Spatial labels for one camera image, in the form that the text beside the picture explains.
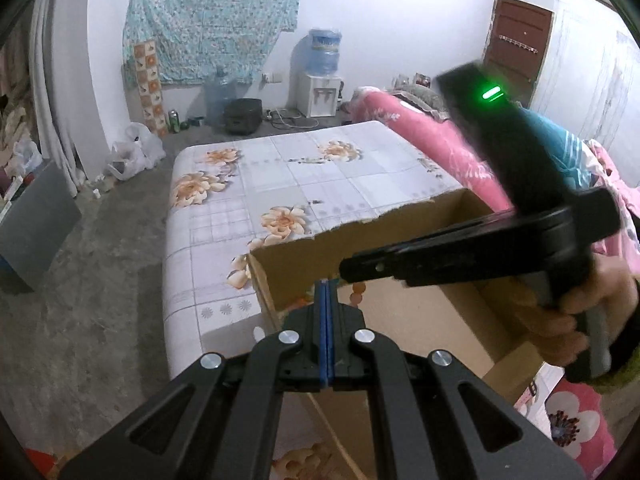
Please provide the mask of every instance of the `floral bedsheet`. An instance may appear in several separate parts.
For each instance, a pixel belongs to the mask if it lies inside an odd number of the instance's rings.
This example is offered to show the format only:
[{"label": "floral bedsheet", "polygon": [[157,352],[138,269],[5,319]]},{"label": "floral bedsheet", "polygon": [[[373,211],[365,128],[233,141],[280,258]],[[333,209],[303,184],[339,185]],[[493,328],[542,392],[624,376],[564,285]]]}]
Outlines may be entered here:
[{"label": "floral bedsheet", "polygon": [[203,352],[249,351],[268,332],[245,254],[376,218],[460,184],[377,121],[223,144],[176,158],[164,261],[175,377]]}]

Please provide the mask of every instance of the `cable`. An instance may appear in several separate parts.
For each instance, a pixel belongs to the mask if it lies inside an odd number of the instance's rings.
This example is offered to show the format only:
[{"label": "cable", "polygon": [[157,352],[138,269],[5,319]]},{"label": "cable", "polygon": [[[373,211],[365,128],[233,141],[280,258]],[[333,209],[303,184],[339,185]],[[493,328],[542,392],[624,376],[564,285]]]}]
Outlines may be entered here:
[{"label": "cable", "polygon": [[308,119],[306,117],[303,117],[301,113],[298,113],[297,115],[292,117],[287,117],[287,114],[290,114],[290,113],[286,108],[276,108],[275,110],[267,110],[266,120],[270,122],[271,126],[273,126],[276,130],[293,130],[296,128],[300,130],[312,130],[313,128],[317,128],[320,125],[320,122],[317,119],[312,119],[313,121],[316,122],[316,124],[312,124],[311,126],[301,126],[300,124],[296,124],[296,121],[300,119],[307,121]]}]

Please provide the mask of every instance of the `white plastic bag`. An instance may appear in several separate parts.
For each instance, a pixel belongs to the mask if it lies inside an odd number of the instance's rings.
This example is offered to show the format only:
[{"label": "white plastic bag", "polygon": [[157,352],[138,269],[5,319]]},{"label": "white plastic bag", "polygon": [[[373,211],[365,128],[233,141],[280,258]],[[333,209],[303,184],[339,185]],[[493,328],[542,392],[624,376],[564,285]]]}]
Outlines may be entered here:
[{"label": "white plastic bag", "polygon": [[142,152],[145,154],[148,160],[147,169],[150,170],[163,158],[166,153],[162,148],[162,140],[158,136],[151,133],[149,128],[144,124],[131,123],[125,129],[125,134],[132,142],[139,142],[142,147]]},{"label": "white plastic bag", "polygon": [[129,180],[140,171],[150,170],[166,153],[162,140],[149,131],[144,124],[131,123],[125,129],[126,142],[116,141],[111,147],[109,172],[118,180]]},{"label": "white plastic bag", "polygon": [[107,169],[118,180],[129,180],[140,171],[146,170],[147,160],[139,142],[113,143],[111,164]]},{"label": "white plastic bag", "polygon": [[38,146],[29,137],[23,137],[14,144],[14,154],[6,165],[8,176],[26,176],[42,164]]}]

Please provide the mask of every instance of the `concrete floor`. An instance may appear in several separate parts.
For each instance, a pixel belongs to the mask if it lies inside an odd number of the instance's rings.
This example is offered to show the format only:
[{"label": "concrete floor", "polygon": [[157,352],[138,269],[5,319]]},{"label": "concrete floor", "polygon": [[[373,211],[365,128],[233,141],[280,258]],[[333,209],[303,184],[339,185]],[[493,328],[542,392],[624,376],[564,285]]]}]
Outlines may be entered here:
[{"label": "concrete floor", "polygon": [[[263,123],[251,137],[293,131]],[[99,200],[81,193],[82,219],[41,291],[0,292],[0,410],[25,447],[81,450],[166,384],[162,258],[173,161],[187,146],[241,138],[208,127],[167,137],[167,158],[153,170]]]}]

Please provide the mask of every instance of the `cardboard box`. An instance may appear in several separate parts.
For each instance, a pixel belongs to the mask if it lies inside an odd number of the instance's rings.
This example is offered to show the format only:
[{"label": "cardboard box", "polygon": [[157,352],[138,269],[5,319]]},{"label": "cardboard box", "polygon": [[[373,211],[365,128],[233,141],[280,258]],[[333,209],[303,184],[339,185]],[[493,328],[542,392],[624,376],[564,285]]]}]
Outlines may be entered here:
[{"label": "cardboard box", "polygon": [[[315,238],[261,248],[250,255],[254,288],[276,326],[315,280],[333,277],[340,261],[359,251],[409,240],[491,211],[471,191],[399,207],[369,222],[353,222]],[[408,352],[445,348],[514,404],[542,365],[511,314],[505,280],[404,288],[393,279],[367,282],[359,307],[367,327]],[[338,292],[348,303],[350,287]],[[375,478],[376,465],[364,392],[325,390],[308,396],[310,412],[350,478]]]}]

